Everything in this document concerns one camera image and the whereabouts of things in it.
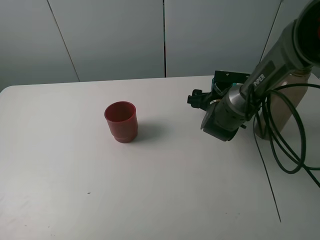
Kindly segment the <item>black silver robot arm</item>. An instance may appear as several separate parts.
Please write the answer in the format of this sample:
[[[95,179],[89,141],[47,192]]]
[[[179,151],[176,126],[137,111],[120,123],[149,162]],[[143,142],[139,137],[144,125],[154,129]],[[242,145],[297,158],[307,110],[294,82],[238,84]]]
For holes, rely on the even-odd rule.
[[[280,81],[295,71],[320,65],[320,2],[310,1],[297,19],[281,33],[271,50],[247,80],[220,90],[203,93],[193,90],[187,103],[206,112],[201,129],[221,140],[230,141],[258,111],[261,99]]]

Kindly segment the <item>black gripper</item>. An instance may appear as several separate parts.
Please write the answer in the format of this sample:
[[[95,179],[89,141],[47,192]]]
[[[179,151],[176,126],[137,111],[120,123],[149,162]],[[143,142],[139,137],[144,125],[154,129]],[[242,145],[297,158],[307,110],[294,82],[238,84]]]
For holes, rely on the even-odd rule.
[[[216,92],[203,92],[201,89],[194,89],[187,97],[187,103],[195,109],[207,111],[212,103],[220,101],[225,95],[218,95]]]

